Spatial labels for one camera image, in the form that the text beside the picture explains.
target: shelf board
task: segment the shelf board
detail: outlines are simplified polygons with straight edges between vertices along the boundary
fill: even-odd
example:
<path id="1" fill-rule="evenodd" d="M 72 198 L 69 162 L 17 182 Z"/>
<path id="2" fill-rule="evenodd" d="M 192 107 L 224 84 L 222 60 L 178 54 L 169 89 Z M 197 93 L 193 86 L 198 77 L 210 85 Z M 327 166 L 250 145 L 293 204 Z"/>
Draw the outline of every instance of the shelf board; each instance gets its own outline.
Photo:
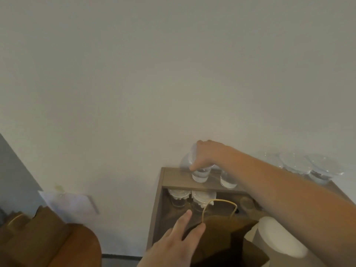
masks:
<path id="1" fill-rule="evenodd" d="M 216 191 L 225 193 L 247 194 L 239 185 L 233 189 L 227 189 L 220 184 L 220 171 L 212 170 L 205 183 L 198 183 L 193 180 L 189 170 L 179 168 L 164 168 L 163 188 L 197 190 L 197 191 Z"/>

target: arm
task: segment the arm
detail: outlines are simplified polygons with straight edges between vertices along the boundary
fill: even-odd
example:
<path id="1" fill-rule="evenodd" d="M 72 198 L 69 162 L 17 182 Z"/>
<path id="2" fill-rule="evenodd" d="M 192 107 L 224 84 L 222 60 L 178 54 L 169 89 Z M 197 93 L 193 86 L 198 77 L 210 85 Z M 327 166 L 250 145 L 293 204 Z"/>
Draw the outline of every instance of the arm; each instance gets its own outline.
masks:
<path id="1" fill-rule="evenodd" d="M 226 170 L 290 233 L 330 266 L 356 262 L 356 207 L 288 171 L 214 141 L 197 142 L 194 171 Z"/>

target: brown paper bag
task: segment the brown paper bag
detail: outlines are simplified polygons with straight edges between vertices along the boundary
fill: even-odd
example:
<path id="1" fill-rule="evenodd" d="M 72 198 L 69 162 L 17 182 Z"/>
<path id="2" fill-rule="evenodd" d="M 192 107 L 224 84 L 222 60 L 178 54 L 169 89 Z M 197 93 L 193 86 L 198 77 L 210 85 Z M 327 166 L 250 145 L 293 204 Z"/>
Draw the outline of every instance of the brown paper bag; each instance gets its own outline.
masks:
<path id="1" fill-rule="evenodd" d="M 204 209 L 202 221 L 207 228 L 193 255 L 191 266 L 261 267 L 269 260 L 261 249 L 244 238 L 258 221 L 233 216 L 237 206 L 229 203 L 235 205 L 230 217 L 210 216 L 204 219 Z M 195 227 L 188 229 L 184 238 Z"/>
<path id="2" fill-rule="evenodd" d="M 46 267 L 69 236 L 68 225 L 48 207 L 38 208 L 31 220 L 20 216 L 1 227 L 1 266 Z"/>

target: paper bag handle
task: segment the paper bag handle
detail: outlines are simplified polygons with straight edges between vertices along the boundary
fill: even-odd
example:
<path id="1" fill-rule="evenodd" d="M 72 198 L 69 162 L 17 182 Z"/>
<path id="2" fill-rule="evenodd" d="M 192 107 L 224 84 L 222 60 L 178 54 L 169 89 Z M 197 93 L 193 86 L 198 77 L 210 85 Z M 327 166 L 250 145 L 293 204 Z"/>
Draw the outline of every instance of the paper bag handle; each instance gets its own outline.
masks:
<path id="1" fill-rule="evenodd" d="M 235 206 L 235 209 L 234 211 L 231 213 L 231 215 L 229 216 L 229 219 L 233 217 L 234 213 L 236 212 L 236 210 L 238 209 L 238 206 L 236 205 L 236 203 L 234 202 L 231 202 L 229 200 L 223 200 L 223 199 L 212 199 L 210 200 L 208 203 L 207 203 L 207 206 L 210 204 L 210 202 L 213 202 L 213 201 L 217 201 L 217 202 L 228 202 L 228 203 L 231 203 Z M 204 222 L 204 213 L 205 213 L 205 210 L 207 209 L 207 206 L 204 207 L 204 210 L 202 211 L 202 223 Z"/>

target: white lid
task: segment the white lid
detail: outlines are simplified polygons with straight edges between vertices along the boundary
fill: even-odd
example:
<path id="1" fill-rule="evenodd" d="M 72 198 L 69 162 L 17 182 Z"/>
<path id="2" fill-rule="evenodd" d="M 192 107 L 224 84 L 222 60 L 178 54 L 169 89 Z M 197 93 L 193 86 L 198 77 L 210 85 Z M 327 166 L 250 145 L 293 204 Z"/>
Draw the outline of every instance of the white lid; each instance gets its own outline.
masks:
<path id="1" fill-rule="evenodd" d="M 202 208 L 207 206 L 210 200 L 216 199 L 216 192 L 203 192 L 203 191 L 192 191 L 192 198 L 195 202 L 197 202 Z"/>
<path id="2" fill-rule="evenodd" d="M 265 161 L 268 164 L 271 164 L 273 166 L 283 169 L 283 163 L 276 154 L 266 153 L 266 152 L 257 152 L 252 156 L 259 160 Z"/>
<path id="3" fill-rule="evenodd" d="M 188 162 L 190 165 L 193 165 L 194 161 L 197 159 L 197 144 L 194 143 L 193 146 L 190 148 L 189 154 L 188 154 Z"/>
<path id="4" fill-rule="evenodd" d="M 308 249 L 272 217 L 260 219 L 258 232 L 274 251 L 294 258 L 304 258 L 308 253 Z"/>
<path id="5" fill-rule="evenodd" d="M 168 189 L 168 192 L 174 199 L 187 199 L 190 195 L 190 190 Z"/>
<path id="6" fill-rule="evenodd" d="M 279 158 L 285 165 L 285 168 L 294 173 L 309 174 L 313 169 L 312 164 L 298 153 L 281 153 L 279 154 Z"/>
<path id="7" fill-rule="evenodd" d="M 335 177 L 344 174 L 344 168 L 331 157 L 322 154 L 309 154 L 306 157 L 313 164 L 313 170 L 321 175 Z"/>

